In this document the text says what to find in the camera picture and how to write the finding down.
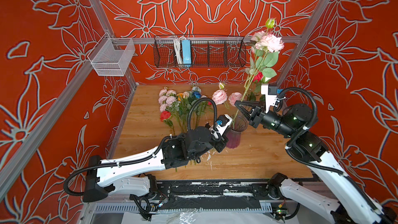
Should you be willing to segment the purple ribbed glass vase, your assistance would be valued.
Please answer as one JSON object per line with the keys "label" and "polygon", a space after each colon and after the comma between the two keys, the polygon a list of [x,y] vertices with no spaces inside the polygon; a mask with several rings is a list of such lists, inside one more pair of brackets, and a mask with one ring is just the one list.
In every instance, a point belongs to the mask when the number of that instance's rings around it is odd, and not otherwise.
{"label": "purple ribbed glass vase", "polygon": [[241,135],[247,127],[247,120],[242,115],[237,115],[231,129],[227,132],[227,148],[235,149],[240,145]]}

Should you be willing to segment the red rose flower stem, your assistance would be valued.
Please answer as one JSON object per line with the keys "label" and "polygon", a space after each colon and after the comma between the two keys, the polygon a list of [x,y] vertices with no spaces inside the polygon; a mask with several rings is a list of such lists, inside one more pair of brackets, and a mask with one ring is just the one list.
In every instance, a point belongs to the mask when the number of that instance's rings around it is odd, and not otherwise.
{"label": "red rose flower stem", "polygon": [[172,121],[172,114],[169,111],[163,111],[160,115],[160,120],[170,128],[171,134],[175,135],[175,128]]}

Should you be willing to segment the pink carnation spray stem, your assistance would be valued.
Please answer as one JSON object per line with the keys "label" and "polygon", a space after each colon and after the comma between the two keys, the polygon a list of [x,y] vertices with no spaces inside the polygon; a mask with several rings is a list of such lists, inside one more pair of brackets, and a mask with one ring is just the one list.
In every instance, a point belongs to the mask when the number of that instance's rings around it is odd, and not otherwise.
{"label": "pink carnation spray stem", "polygon": [[269,18],[264,29],[254,33],[250,38],[250,66],[245,71],[247,77],[244,91],[230,94],[229,104],[231,106],[250,95],[252,84],[266,83],[276,76],[273,66],[277,63],[279,53],[285,44],[281,37],[275,35],[275,27],[276,19]]}

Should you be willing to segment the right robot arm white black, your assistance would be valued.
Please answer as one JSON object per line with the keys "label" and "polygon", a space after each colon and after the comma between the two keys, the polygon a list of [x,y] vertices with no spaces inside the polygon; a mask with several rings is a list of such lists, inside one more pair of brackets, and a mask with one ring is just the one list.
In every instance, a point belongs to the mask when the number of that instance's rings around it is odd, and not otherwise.
{"label": "right robot arm white black", "polygon": [[310,208],[332,224],[392,224],[397,218],[390,207],[370,198],[338,163],[326,143],[310,128],[318,120],[318,106],[312,94],[302,88],[279,90],[264,84],[261,93],[265,103],[236,101],[235,106],[254,128],[259,125],[288,139],[285,151],[290,158],[310,168],[334,194],[326,198],[281,173],[268,184],[277,196]]}

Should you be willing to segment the pink peony flower stem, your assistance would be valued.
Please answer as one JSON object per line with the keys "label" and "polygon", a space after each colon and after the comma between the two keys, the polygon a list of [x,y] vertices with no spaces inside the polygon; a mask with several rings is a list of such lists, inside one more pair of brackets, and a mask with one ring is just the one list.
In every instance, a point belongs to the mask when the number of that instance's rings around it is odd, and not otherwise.
{"label": "pink peony flower stem", "polygon": [[212,100],[216,105],[224,104],[227,106],[235,106],[236,101],[240,101],[243,95],[240,92],[233,92],[229,95],[226,91],[226,85],[224,83],[219,83],[219,89],[215,91],[212,95]]}

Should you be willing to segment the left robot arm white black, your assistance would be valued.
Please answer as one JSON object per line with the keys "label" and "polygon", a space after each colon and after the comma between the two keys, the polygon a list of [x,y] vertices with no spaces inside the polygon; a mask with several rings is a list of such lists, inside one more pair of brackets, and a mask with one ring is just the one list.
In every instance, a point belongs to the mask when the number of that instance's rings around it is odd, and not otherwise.
{"label": "left robot arm white black", "polygon": [[120,159],[106,160],[100,156],[89,158],[88,166],[71,173],[64,181],[63,190],[70,196],[82,197],[86,203],[108,197],[110,193],[145,196],[154,190],[155,179],[139,178],[139,174],[186,166],[190,161],[201,162],[201,156],[215,149],[222,152],[227,144],[225,132],[232,118],[217,114],[215,102],[208,98],[197,100],[188,112],[187,124],[196,107],[203,102],[213,106],[213,125],[188,126],[185,133],[165,136],[153,149]]}

